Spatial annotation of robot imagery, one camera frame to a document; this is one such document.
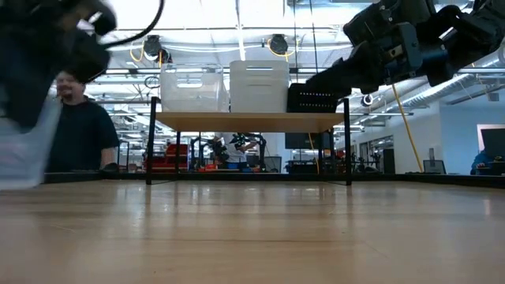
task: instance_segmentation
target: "white storage bin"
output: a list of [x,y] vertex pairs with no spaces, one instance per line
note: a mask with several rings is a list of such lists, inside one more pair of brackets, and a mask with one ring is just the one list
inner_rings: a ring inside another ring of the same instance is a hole
[[159,76],[163,111],[227,112],[230,96],[223,67],[216,64],[167,64]]
[[287,108],[289,85],[288,62],[231,62],[231,112],[284,113]]
[[7,119],[0,119],[0,190],[29,189],[43,182],[62,104],[47,99],[37,126],[19,133]]

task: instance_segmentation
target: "workbench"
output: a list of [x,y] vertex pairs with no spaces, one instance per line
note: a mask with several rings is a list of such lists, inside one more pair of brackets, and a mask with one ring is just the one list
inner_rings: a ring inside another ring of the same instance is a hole
[[[350,153],[350,108],[349,99],[341,100],[344,113],[198,113],[198,112],[156,112],[160,103],[159,98],[151,98],[151,113],[148,138],[148,162],[146,169],[146,184],[152,183],[152,153],[155,139],[156,121],[170,127],[177,133],[176,161],[180,158],[179,146],[182,132],[226,132],[226,133],[319,133],[322,139],[323,133],[344,122],[346,152]],[[334,148],[333,135],[330,135],[330,148]],[[323,160],[323,143],[319,143],[319,160]],[[346,184],[352,183],[352,170],[350,155],[346,155]],[[175,165],[175,178],[180,177],[178,163]],[[224,180],[231,178],[230,175],[219,175]]]

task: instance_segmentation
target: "shelf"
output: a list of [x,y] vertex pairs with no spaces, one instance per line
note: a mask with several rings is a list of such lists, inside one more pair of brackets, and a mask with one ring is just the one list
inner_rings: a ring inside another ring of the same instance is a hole
[[161,112],[156,120],[180,132],[322,133],[343,114],[239,114]]

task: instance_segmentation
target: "chair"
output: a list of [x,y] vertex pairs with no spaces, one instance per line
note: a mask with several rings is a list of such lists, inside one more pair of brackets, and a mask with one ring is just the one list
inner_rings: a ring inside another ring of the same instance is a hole
[[424,160],[423,166],[425,168],[425,173],[447,174],[443,160]]

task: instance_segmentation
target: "bald man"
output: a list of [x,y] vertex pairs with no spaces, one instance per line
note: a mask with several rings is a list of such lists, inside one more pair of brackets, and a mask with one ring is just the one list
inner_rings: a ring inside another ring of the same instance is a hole
[[47,172],[101,170],[115,163],[118,134],[109,114],[84,95],[85,86],[62,72],[56,78],[63,108]]

